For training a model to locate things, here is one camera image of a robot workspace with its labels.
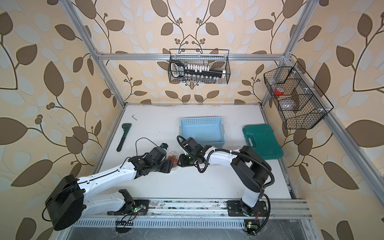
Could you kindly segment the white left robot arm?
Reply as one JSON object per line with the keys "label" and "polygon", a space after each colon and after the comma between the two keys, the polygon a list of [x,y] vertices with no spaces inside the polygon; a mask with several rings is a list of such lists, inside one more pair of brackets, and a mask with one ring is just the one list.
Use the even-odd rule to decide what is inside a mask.
{"label": "white left robot arm", "polygon": [[114,168],[87,177],[64,177],[45,202],[44,213],[55,231],[64,230],[79,219],[90,215],[108,213],[115,216],[137,216],[147,209],[137,204],[127,190],[102,195],[102,192],[124,182],[133,181],[151,172],[168,174],[174,162],[160,147],[141,156],[128,157]]}

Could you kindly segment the strawberries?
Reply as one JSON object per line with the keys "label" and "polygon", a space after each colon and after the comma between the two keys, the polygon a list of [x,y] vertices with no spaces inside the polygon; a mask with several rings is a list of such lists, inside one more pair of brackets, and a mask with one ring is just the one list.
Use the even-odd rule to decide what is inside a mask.
{"label": "strawberries", "polygon": [[169,155],[167,156],[167,160],[170,160],[173,165],[177,165],[179,159],[177,155]]}

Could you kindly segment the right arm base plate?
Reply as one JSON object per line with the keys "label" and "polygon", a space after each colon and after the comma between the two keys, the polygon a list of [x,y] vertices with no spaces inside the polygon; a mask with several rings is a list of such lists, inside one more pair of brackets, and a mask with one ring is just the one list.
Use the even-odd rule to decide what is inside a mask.
{"label": "right arm base plate", "polygon": [[266,217],[268,207],[265,201],[258,201],[254,207],[249,207],[241,200],[227,201],[228,215],[230,217]]}

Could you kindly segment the clear clamshell container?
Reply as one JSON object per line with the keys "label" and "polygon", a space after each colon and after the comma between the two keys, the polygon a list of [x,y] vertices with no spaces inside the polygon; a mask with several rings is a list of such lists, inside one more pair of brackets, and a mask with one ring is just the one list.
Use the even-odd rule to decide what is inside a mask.
{"label": "clear clamshell container", "polygon": [[229,151],[237,151],[238,152],[241,148],[242,148],[242,146],[230,146],[230,147],[227,147],[226,149]]}
{"label": "clear clamshell container", "polygon": [[172,151],[167,154],[166,160],[169,160],[173,163],[173,166],[176,166],[179,161],[179,155],[176,151]]}

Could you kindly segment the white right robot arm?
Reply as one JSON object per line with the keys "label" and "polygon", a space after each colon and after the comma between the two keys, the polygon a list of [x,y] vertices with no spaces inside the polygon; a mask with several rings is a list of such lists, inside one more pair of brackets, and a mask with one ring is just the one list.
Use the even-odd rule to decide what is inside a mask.
{"label": "white right robot arm", "polygon": [[243,185],[245,192],[240,200],[240,209],[246,216],[257,213],[258,201],[265,197],[266,188],[275,183],[271,166],[252,148],[243,146],[240,150],[227,150],[206,145],[202,147],[193,138],[177,136],[177,142],[184,153],[178,166],[195,167],[203,174],[210,165],[231,167]]}

